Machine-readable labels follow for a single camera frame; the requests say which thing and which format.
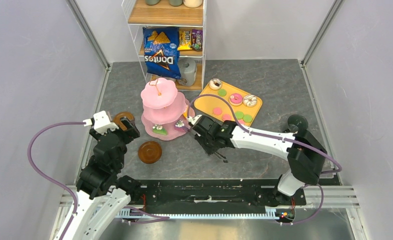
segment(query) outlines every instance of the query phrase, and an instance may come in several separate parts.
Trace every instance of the doritos logo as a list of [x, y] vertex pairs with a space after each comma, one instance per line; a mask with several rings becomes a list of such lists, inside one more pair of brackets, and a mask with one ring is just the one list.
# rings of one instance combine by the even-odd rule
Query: doritos logo
[[146, 55], [144, 57], [145, 62], [152, 62], [158, 64], [160, 67], [163, 67], [167, 70], [170, 70], [169, 64], [173, 64], [175, 62], [175, 58], [172, 56], [164, 56], [164, 52], [160, 49], [152, 56]]

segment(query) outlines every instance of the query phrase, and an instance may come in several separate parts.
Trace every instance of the cake stand tier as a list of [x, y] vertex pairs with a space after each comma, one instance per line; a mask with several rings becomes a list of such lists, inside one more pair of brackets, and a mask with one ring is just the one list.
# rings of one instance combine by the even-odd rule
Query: cake stand tier
[[[195, 116], [195, 111], [192, 108], [189, 109], [189, 115], [191, 117]], [[167, 135], [162, 135], [162, 134], [158, 134], [158, 133], [153, 132], [153, 126], [156, 123], [152, 123], [150, 120], [146, 119], [143, 114], [140, 119], [142, 120], [142, 123], [145, 126], [145, 131], [148, 135], [150, 135], [151, 137], [154, 137], [154, 138], [164, 140], [164, 141], [173, 140], [173, 139], [180, 137], [180, 136], [187, 133], [186, 131], [180, 131], [180, 130], [175, 129], [175, 124], [179, 120], [183, 120], [184, 125], [188, 129], [191, 128], [191, 126], [189, 126], [189, 124], [188, 124], [188, 120], [183, 115], [181, 115], [177, 120], [162, 125], [162, 127], [165, 128], [165, 130], [167, 131]]]
[[143, 105], [151, 109], [162, 109], [171, 105], [177, 95], [175, 82], [162, 77], [148, 82], [140, 92]]
[[177, 121], [185, 112], [187, 104], [189, 102], [185, 102], [185, 95], [178, 92], [174, 102], [164, 108], [152, 109], [143, 105], [143, 115], [153, 124], [168, 124]]

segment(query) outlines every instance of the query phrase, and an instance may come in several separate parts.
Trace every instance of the chip bag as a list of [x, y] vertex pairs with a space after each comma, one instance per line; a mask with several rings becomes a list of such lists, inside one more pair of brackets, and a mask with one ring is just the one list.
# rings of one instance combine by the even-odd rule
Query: chip bag
[[192, 38], [191, 38], [191, 47], [195, 51], [203, 50], [203, 31], [193, 29], [192, 30]]
[[147, 72], [160, 77], [181, 79], [179, 28], [143, 28], [144, 60]]
[[179, 30], [179, 47], [177, 50], [191, 50], [191, 31]]

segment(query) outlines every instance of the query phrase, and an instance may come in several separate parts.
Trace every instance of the brown disc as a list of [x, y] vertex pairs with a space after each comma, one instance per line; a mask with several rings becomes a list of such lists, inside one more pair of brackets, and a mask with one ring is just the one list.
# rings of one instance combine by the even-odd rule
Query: brown disc
[[131, 122], [135, 121], [135, 117], [133, 116], [133, 114], [131, 114], [128, 111], [122, 111], [122, 112], [118, 113], [117, 115], [115, 115], [113, 122], [115, 124], [117, 124], [123, 131], [126, 131], [128, 128], [122, 123], [122, 121], [120, 121], [120, 119], [123, 117], [126, 117]]
[[161, 158], [162, 153], [161, 146], [156, 141], [144, 142], [137, 151], [140, 160], [145, 164], [157, 162]]

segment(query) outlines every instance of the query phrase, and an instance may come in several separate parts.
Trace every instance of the gray floor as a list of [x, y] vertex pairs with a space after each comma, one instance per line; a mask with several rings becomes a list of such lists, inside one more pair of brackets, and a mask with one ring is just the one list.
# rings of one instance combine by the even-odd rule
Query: gray floor
[[[263, 100], [253, 128], [281, 132], [290, 115], [300, 114], [307, 118], [313, 135], [323, 142], [296, 59], [211, 60], [206, 62], [205, 83], [212, 78], [219, 78]], [[111, 116], [131, 112], [141, 132], [140, 138], [127, 145], [122, 175], [135, 179], [278, 178], [289, 169], [288, 163], [279, 157], [248, 149], [221, 149], [229, 161], [223, 163], [214, 155], [207, 156], [190, 134], [172, 141], [149, 136], [141, 122], [140, 93], [144, 85], [139, 63], [114, 63], [103, 96], [101, 110], [109, 111]], [[200, 94], [199, 91], [183, 93], [188, 100]], [[162, 157], [154, 164], [144, 164], [138, 158], [138, 148], [146, 141], [161, 144]]]

